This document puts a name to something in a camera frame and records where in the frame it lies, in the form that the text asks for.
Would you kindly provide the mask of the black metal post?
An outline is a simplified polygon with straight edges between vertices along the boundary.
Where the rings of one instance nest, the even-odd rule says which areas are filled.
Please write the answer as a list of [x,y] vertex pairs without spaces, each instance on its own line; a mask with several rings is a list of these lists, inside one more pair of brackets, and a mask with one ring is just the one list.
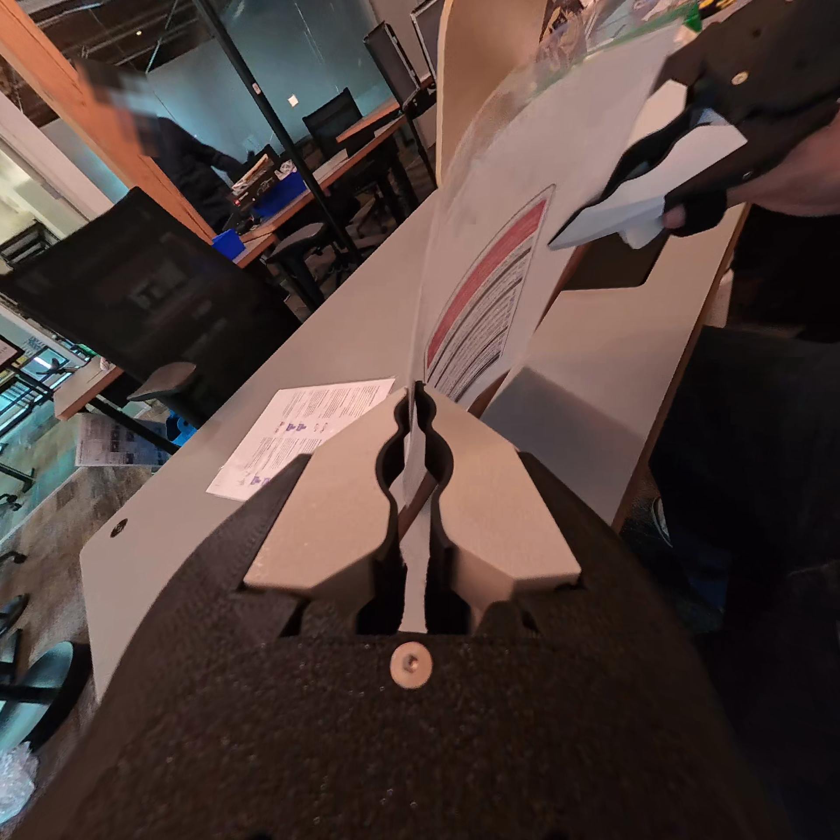
[[294,140],[289,135],[285,125],[271,106],[270,101],[252,73],[248,63],[226,30],[221,18],[218,16],[213,3],[210,1],[193,1],[192,3],[202,19],[203,25],[211,36],[213,36],[216,42],[218,42],[222,51],[226,55],[227,60],[235,69],[239,79],[247,87],[248,94],[253,99],[261,115],[268,122],[273,134],[277,136],[284,148],[284,151],[288,152],[292,163],[296,166],[297,171],[301,175],[304,184],[311,194],[311,197],[319,205],[322,214],[332,231],[336,234],[339,243],[346,248],[350,257],[352,257],[357,264],[360,264],[364,261],[361,252],[348,233],[346,226],[340,222],[335,213],[332,211],[328,199],[316,176],[305,162],[303,156],[295,145]]

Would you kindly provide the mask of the person's dark trousers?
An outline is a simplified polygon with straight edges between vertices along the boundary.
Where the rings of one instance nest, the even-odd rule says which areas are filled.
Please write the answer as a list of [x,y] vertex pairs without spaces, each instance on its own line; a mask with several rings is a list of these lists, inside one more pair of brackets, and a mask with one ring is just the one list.
[[649,466],[702,657],[794,838],[838,838],[837,343],[704,328]]

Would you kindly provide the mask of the black mesh office chair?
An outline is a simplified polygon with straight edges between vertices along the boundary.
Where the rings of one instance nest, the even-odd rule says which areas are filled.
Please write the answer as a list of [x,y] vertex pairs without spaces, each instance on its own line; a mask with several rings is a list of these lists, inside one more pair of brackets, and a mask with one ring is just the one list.
[[328,102],[302,117],[313,142],[328,161],[342,150],[339,135],[362,120],[362,112],[353,94],[345,87]]

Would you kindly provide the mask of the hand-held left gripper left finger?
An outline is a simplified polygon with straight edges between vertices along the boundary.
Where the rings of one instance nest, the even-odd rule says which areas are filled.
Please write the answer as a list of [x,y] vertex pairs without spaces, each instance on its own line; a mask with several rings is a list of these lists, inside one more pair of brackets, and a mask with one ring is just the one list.
[[314,449],[243,584],[333,604],[359,634],[402,623],[406,566],[392,483],[410,427],[405,387]]

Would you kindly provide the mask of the white framed monitor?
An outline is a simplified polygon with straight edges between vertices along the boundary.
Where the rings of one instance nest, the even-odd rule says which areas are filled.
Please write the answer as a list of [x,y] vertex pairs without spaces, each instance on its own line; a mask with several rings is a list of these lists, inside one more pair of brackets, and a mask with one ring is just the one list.
[[437,80],[438,37],[445,1],[423,1],[410,13],[410,18],[427,66]]

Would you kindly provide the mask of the wooden topped desk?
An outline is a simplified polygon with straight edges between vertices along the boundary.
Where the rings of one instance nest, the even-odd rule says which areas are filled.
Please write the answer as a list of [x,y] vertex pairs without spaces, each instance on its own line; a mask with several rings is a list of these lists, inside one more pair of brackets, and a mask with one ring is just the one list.
[[[360,133],[373,131],[373,139],[360,147],[354,154],[348,155],[346,150],[334,155],[322,164],[314,173],[314,177],[322,188],[327,188],[346,175],[351,169],[370,157],[387,139],[401,127],[409,125],[407,113],[398,108],[395,99],[391,99],[379,106],[370,114],[364,116],[353,126],[341,133],[338,141],[349,143]],[[288,204],[281,207],[258,225],[239,237],[241,249],[236,255],[229,255],[234,264],[245,268],[268,247],[277,242],[277,230],[289,222],[302,209],[315,200],[314,195],[307,188],[295,196]]]

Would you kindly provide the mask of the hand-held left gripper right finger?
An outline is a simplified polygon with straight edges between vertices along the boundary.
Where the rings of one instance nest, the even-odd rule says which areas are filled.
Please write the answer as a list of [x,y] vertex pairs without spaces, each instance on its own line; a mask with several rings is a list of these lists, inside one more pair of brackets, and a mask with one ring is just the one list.
[[417,424],[434,480],[429,634],[467,634],[496,603],[579,583],[581,566],[513,444],[423,383]]

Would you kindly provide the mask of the white illustrated sheet blue header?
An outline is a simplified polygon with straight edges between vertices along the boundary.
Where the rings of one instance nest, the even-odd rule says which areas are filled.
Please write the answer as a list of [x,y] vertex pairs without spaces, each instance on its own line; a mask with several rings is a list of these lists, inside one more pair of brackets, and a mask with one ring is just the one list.
[[382,402],[395,378],[279,390],[206,493],[246,501],[296,457],[313,451]]

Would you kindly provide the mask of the colourful printed sheet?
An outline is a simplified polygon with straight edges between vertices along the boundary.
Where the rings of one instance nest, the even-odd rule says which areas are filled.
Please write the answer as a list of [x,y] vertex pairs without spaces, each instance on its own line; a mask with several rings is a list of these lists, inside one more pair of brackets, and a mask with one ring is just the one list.
[[546,1],[543,9],[537,62],[568,66],[585,44],[588,2]]

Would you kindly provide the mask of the clear plastic sleeve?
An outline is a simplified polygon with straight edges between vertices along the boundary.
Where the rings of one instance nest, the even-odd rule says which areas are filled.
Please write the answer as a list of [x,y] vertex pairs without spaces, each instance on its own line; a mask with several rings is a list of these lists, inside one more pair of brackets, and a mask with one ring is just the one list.
[[685,13],[573,47],[554,35],[471,120],[436,192],[407,362],[406,494],[437,482],[426,628],[476,624],[494,602],[581,568],[517,450],[469,407],[519,364],[572,256],[554,240],[596,202],[628,146]]

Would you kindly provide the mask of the printed leaflet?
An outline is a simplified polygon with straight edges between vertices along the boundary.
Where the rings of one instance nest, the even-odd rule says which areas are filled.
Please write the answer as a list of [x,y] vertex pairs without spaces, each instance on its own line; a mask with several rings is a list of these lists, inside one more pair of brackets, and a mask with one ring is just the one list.
[[77,420],[75,467],[157,468],[171,456],[102,414],[82,413]]

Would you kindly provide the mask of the bubble wrap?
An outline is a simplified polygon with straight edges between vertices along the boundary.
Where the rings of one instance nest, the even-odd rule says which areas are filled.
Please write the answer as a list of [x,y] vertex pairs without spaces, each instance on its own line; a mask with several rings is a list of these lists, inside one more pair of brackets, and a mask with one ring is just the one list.
[[24,810],[36,789],[39,762],[28,741],[1,754],[1,824]]

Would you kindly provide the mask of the black equipment case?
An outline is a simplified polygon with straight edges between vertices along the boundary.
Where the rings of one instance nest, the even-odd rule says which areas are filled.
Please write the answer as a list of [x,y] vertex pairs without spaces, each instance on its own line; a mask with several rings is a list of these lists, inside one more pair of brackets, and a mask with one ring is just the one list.
[[289,153],[278,152],[270,144],[248,156],[245,170],[232,184],[230,201],[237,207],[250,206],[261,200],[281,180],[295,171]]

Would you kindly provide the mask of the person's right hand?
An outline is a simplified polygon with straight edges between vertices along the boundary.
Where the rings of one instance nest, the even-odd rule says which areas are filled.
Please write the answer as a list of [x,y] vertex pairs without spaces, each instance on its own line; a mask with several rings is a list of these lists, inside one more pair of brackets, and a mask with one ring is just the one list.
[[771,171],[728,190],[728,205],[751,204],[793,217],[839,215],[839,117]]

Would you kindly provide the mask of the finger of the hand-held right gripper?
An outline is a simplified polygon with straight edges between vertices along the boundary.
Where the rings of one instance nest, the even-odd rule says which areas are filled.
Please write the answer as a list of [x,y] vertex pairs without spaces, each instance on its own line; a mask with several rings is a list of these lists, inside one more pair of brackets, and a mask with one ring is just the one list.
[[700,122],[682,134],[664,128],[643,137],[625,150],[601,194],[569,217],[549,249],[577,248],[611,235],[631,249],[645,247],[664,229],[667,195],[747,142],[728,122]]
[[693,182],[708,168],[708,116],[691,102],[686,85],[668,80],[637,115],[626,148],[591,205],[684,203],[703,187]]

